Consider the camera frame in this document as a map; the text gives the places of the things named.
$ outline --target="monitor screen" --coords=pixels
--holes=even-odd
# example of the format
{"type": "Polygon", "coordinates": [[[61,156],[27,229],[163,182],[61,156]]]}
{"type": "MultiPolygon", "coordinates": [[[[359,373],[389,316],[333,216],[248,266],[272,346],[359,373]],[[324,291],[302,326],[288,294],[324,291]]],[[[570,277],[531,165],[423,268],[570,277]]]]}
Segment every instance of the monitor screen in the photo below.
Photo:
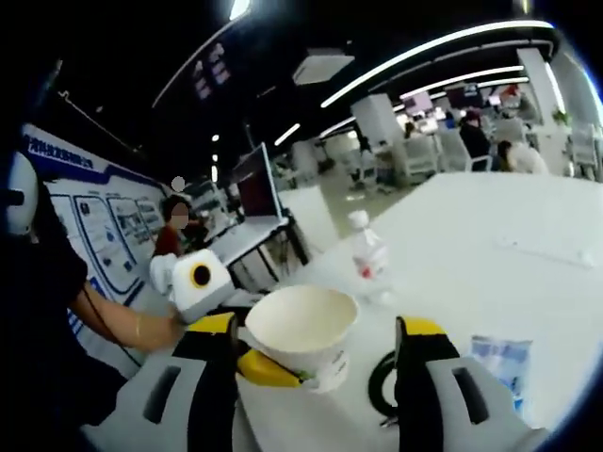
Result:
{"type": "Polygon", "coordinates": [[[408,116],[413,116],[419,111],[431,110],[433,108],[432,99],[427,91],[419,92],[408,99],[403,100],[404,111],[408,116]]]}
{"type": "Polygon", "coordinates": [[[233,169],[231,182],[236,184],[246,218],[282,217],[264,144],[233,169]]]}
{"type": "Polygon", "coordinates": [[[480,89],[476,83],[463,85],[461,87],[447,89],[446,95],[452,108],[468,108],[470,106],[476,108],[483,107],[483,99],[480,89]]]}

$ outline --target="white helmet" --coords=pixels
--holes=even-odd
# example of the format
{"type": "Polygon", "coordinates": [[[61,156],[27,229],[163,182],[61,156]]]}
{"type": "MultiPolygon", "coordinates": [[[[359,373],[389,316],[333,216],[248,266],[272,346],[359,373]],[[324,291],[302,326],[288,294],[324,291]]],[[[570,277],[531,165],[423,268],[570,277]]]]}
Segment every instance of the white helmet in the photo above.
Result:
{"type": "Polygon", "coordinates": [[[6,180],[1,182],[0,208],[6,209],[6,232],[26,235],[38,207],[38,175],[29,159],[15,152],[8,163],[6,180]]]}

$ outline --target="paper cup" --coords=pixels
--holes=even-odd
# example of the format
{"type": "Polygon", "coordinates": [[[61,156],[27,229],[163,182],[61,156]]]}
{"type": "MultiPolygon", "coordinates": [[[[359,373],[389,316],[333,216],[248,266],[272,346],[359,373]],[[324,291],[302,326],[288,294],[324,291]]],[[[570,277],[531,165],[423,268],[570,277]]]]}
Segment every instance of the paper cup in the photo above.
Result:
{"type": "Polygon", "coordinates": [[[344,344],[358,304],[330,289],[297,285],[263,297],[246,326],[257,347],[314,392],[337,387],[348,373],[344,344]]]}

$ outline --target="bottle cap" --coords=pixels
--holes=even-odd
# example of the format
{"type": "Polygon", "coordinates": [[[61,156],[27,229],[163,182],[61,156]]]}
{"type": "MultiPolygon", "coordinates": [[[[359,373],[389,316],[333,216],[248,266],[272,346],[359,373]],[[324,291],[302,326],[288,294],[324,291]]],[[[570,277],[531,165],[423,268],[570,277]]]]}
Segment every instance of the bottle cap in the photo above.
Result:
{"type": "Polygon", "coordinates": [[[348,215],[351,226],[355,229],[362,229],[368,226],[368,213],[366,210],[354,210],[348,215]]]}

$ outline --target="black ceiling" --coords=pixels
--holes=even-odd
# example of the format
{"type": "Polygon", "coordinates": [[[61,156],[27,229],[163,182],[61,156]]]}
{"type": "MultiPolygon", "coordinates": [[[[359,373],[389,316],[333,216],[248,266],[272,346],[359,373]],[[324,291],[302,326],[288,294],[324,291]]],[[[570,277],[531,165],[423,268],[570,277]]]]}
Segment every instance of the black ceiling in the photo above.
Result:
{"type": "MultiPolygon", "coordinates": [[[[156,108],[157,94],[180,66],[228,23],[233,0],[147,2],[144,7],[91,8],[78,22],[56,90],[140,153],[130,153],[82,119],[56,95],[38,124],[64,139],[127,166],[170,180],[207,172],[212,153],[229,167],[249,151],[243,123],[255,142],[274,140],[296,122],[293,140],[317,136],[350,116],[350,105],[396,74],[436,57],[504,40],[552,40],[551,30],[484,33],[432,49],[380,74],[327,108],[320,103],[358,75],[427,40],[476,24],[516,18],[511,0],[392,2],[372,0],[252,0],[252,11],[218,41],[231,77],[201,101],[186,68],[156,108]],[[355,60],[332,80],[296,87],[291,75],[305,49],[336,47],[355,60]],[[217,143],[211,141],[220,135],[217,143]]],[[[548,46],[541,45],[543,53],[548,46]]],[[[202,53],[203,59],[208,53],[202,53]]],[[[456,75],[517,64],[513,47],[481,50],[433,63],[395,78],[376,92],[392,99],[456,75]]],[[[514,73],[502,75],[515,76],[514,73]]]]}

